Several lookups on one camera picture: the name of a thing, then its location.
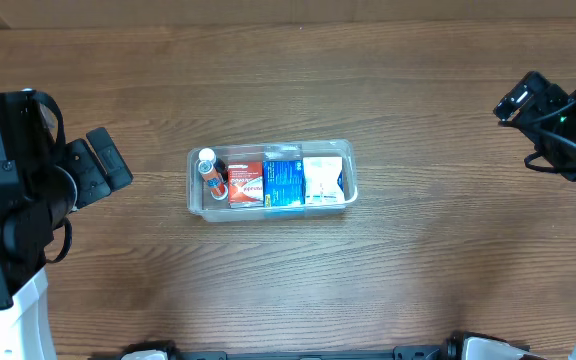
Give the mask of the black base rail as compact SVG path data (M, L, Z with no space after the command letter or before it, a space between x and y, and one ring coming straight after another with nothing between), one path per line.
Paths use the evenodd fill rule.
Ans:
M323 352L274 352L228 354L224 351L184 352L172 341L134 344L116 359L166 360L467 360L467 359L538 359L528 347L494 338L468 334L449 337L441 345L400 345L392 350L357 350Z

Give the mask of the red Panadol box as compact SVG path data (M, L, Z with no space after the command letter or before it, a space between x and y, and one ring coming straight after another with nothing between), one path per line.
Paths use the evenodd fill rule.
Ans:
M263 165L239 162L228 165L228 201L231 208L263 205Z

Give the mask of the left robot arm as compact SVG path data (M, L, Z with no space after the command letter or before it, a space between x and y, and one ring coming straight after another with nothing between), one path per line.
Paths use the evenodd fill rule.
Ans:
M0 127L0 359L54 359L48 320L45 248L57 229L63 260L72 244L70 213L132 181L108 132L97 128L53 160L43 127Z

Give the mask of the blue VapoDrops box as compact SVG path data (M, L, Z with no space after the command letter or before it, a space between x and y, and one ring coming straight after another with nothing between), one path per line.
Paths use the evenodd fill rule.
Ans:
M262 166L265 207L304 204L304 166L301 160L264 161Z

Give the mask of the white bandage box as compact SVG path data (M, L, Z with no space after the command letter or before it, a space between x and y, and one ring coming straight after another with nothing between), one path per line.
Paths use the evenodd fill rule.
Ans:
M306 205L331 205L345 201L341 157L305 157L302 162Z

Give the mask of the orange tube white cap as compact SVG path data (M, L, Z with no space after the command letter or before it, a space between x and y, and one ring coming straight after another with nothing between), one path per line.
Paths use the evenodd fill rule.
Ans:
M224 200L228 196L228 188L211 161L201 160L198 164L198 172L215 200Z

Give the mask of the dark bottle white cap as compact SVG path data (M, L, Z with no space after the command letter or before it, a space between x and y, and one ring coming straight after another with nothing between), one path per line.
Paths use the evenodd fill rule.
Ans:
M209 161L212 163L222 179L228 181L228 171L225 162L220 159L212 148L203 148L199 151L200 161Z

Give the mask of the clear plastic container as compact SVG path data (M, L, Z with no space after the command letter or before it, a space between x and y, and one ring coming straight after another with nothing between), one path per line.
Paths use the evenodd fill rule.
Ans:
M343 184L345 201L331 205L301 206L262 206L231 208L228 196L224 200L215 200L198 172L199 151L195 148L187 157L187 207L188 210L208 222L238 222L272 219L294 216L314 216L333 214L345 210L358 197L358 181L355 166L354 150L345 139L309 140L283 143L265 143L249 145L224 145L212 148L222 159L228 171L230 163L291 161L303 160L305 157L341 157L343 159Z

